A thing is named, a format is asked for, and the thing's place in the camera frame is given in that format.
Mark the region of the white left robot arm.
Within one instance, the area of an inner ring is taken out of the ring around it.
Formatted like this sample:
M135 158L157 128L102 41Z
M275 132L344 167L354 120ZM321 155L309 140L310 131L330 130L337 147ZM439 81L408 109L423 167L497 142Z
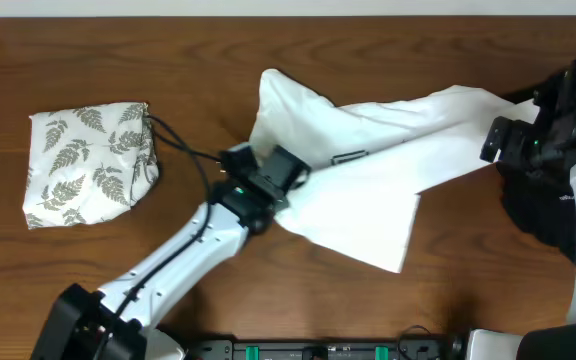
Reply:
M173 237L96 291L74 283L60 294L32 358L184 358L159 322L204 275L263 233L310 173L281 146L263 163L247 143L221 152L220 160L225 179L208 187L206 200Z

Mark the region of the white printed t-shirt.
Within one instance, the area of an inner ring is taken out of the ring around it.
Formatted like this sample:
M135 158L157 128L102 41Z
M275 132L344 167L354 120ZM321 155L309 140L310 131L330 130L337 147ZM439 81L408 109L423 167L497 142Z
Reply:
M277 69L265 70L249 142L258 160L281 146L312 169L276 222L383 270L401 272L421 192L484 167L498 116L533 122L531 101L453 85L422 98L336 106Z

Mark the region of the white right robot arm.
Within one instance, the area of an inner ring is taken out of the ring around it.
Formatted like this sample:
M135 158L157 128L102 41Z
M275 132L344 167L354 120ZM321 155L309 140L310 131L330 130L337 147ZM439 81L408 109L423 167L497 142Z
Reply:
M569 185L576 210L576 58L536 89L533 102L539 109L533 123L494 119L480 157ZM566 325L523 336L477 329L453 351L462 359L576 359L576 270Z

